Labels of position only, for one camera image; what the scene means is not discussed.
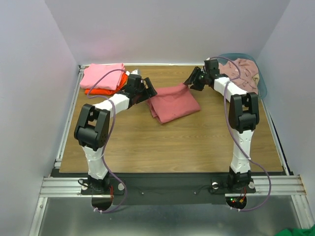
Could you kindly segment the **rose red t-shirt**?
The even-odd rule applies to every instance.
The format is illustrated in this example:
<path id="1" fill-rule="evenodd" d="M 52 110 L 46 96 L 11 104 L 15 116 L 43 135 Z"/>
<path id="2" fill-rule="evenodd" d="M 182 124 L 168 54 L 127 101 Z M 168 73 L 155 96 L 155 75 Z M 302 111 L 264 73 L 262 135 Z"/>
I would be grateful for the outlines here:
<path id="1" fill-rule="evenodd" d="M 183 83 L 173 87 L 157 88 L 156 91 L 157 95 L 148 99 L 147 104 L 152 117 L 161 124 L 201 110 L 188 86 Z"/>

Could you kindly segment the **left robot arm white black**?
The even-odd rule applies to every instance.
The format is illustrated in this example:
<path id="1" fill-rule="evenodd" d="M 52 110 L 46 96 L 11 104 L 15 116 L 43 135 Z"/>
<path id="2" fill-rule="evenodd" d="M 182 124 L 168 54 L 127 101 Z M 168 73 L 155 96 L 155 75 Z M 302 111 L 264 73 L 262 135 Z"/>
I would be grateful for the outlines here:
<path id="1" fill-rule="evenodd" d="M 201 109 L 185 84 L 154 89 L 150 79 L 142 78 L 138 70 L 122 73 L 126 78 L 122 88 L 101 103 L 85 104 L 76 123 L 74 138 L 82 147 L 88 164 L 87 180 L 78 181 L 83 191 L 113 192 L 109 180 L 111 172 L 104 163 L 104 149 L 119 112 L 146 102 L 152 117 L 165 124 Z"/>

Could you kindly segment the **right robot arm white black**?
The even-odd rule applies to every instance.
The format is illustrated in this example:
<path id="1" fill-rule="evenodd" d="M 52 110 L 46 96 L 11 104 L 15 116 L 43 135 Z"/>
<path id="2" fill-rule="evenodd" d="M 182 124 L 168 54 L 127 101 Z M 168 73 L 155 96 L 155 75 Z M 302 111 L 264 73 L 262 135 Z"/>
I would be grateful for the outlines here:
<path id="1" fill-rule="evenodd" d="M 225 110 L 225 119 L 234 146 L 229 173 L 223 188 L 237 192 L 249 186 L 252 183 L 251 142 L 260 119 L 258 95 L 239 88 L 226 74 L 220 73 L 217 58 L 205 60 L 202 68 L 196 66 L 184 84 L 197 91 L 209 86 L 223 95 L 224 105 L 229 102 L 229 110 Z"/>

